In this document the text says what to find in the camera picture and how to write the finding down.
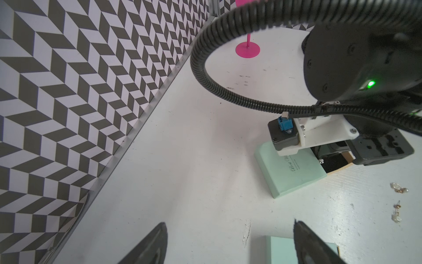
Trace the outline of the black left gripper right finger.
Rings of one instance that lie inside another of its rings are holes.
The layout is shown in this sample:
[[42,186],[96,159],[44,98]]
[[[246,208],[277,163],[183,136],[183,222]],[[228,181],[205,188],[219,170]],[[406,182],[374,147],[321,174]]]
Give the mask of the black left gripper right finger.
[[293,240],[299,264],[346,264],[302,221],[295,220]]

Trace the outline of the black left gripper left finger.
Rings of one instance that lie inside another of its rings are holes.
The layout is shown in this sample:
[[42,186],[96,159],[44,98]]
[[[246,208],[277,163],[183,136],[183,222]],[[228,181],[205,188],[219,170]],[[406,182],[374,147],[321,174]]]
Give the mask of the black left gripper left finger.
[[164,264],[167,247],[167,226],[160,222],[118,264]]

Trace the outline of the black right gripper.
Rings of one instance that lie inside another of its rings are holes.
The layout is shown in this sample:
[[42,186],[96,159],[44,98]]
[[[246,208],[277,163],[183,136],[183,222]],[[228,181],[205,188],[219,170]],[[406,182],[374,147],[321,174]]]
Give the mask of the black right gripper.
[[359,136],[353,140],[340,140],[335,143],[313,147],[317,158],[327,159],[337,154],[351,152],[355,165],[381,165],[401,160],[414,154],[414,148],[393,126],[359,117],[346,117]]

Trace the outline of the mint green drawer jewelry box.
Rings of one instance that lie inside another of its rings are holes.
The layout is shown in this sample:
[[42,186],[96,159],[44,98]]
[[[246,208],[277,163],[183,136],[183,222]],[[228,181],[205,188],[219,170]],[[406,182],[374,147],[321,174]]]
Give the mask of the mint green drawer jewelry box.
[[353,161],[349,152],[343,152],[324,158],[321,163],[311,149],[299,150],[294,155],[279,156],[271,142],[258,147],[255,158],[274,199],[347,168]]

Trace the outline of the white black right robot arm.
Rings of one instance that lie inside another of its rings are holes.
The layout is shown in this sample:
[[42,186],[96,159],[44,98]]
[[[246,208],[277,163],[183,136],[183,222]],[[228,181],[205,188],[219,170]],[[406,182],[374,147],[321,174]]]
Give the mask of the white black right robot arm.
[[[415,115],[422,110],[422,52],[410,38],[356,25],[317,25],[304,39],[304,80],[319,103],[379,108]],[[346,115],[358,137],[345,145],[356,165],[380,165],[414,153],[396,125]]]

